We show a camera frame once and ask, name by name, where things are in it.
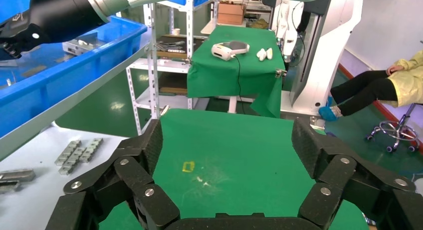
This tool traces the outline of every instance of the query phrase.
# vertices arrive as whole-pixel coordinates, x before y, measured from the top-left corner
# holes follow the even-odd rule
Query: cardboard box
[[[242,24],[245,5],[221,3],[217,10],[217,22],[221,24]]]

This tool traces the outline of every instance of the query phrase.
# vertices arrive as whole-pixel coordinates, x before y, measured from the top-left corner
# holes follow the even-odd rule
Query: table leg
[[[236,100],[237,96],[231,96],[229,99],[229,110],[228,113],[236,114]]]

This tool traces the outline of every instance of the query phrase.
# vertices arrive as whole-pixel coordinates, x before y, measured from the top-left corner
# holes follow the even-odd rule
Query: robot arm
[[[296,0],[281,0],[275,7],[279,13],[273,18],[272,30],[276,37],[283,40],[282,55],[285,62],[290,62],[292,52],[297,43],[297,27],[300,25],[304,2]]]
[[[0,23],[0,61],[18,59],[43,43],[72,40],[119,11],[158,1],[163,0],[31,0],[27,11]]]

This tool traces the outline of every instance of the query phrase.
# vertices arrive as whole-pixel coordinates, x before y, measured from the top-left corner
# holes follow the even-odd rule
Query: black cable
[[[298,3],[295,7],[294,7],[294,9],[292,9],[292,16],[291,16],[291,17],[292,17],[292,24],[294,25],[295,30],[296,30],[297,28],[295,27],[295,23],[294,23],[294,11],[295,11],[295,8],[297,8],[297,6],[298,6],[299,4],[301,4],[301,2],[299,2],[299,3]],[[300,60],[298,61],[298,63],[297,63],[296,65],[294,65],[294,66],[288,65],[289,67],[297,67],[297,66],[301,63],[301,61],[303,60],[304,55],[305,55],[305,43],[304,43],[303,37],[300,35],[300,33],[297,33],[297,35],[300,37],[301,42],[303,43],[303,48],[304,48],[304,51],[302,51],[302,52],[303,52],[303,55],[302,55],[302,57],[300,58]]]
[[[240,84],[240,82],[239,82],[239,76],[241,75],[241,63],[240,63],[240,61],[239,61],[238,57],[236,57],[236,56],[235,56],[235,59],[238,61],[238,86],[239,86],[239,99],[241,100],[242,112],[243,112],[244,114],[246,114],[246,113],[245,113],[245,110],[244,110],[244,102],[242,101],[242,98],[241,98],[241,84]]]

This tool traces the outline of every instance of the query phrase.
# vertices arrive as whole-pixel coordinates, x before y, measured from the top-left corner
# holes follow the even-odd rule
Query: green cloth
[[[292,148],[291,120],[171,109],[161,121],[163,150],[153,178],[182,218],[216,213],[296,217],[315,183]],[[194,162],[192,172],[182,171],[185,162]],[[100,229],[140,228],[121,204]],[[343,201],[330,230],[368,227],[361,211]]]
[[[212,55],[217,43],[241,41],[250,45],[247,54],[225,61]],[[273,50],[273,58],[260,61],[261,49]],[[188,97],[238,96],[238,71],[241,95],[258,94],[251,105],[261,116],[280,117],[282,78],[275,78],[276,69],[285,69],[273,32],[266,29],[217,26],[209,38],[194,52],[188,72]]]

